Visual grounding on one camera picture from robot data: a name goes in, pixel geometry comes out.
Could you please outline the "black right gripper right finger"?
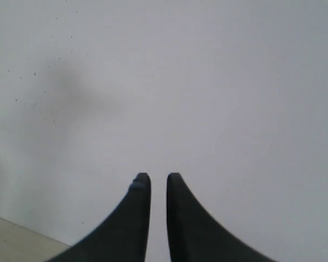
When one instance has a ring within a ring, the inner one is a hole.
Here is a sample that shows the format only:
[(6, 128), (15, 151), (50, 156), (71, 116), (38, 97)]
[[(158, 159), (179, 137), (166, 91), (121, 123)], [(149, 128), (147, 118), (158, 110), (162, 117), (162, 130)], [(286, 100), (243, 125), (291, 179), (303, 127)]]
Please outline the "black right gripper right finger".
[(273, 261), (221, 226), (178, 172), (167, 177), (166, 213), (171, 261)]

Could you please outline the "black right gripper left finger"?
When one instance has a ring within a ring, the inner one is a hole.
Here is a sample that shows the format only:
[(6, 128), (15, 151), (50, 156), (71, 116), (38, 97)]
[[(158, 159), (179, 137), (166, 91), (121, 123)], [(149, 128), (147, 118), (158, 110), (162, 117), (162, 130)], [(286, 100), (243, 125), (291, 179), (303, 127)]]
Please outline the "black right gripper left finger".
[(91, 233), (50, 261), (144, 261), (151, 180), (139, 173), (114, 211)]

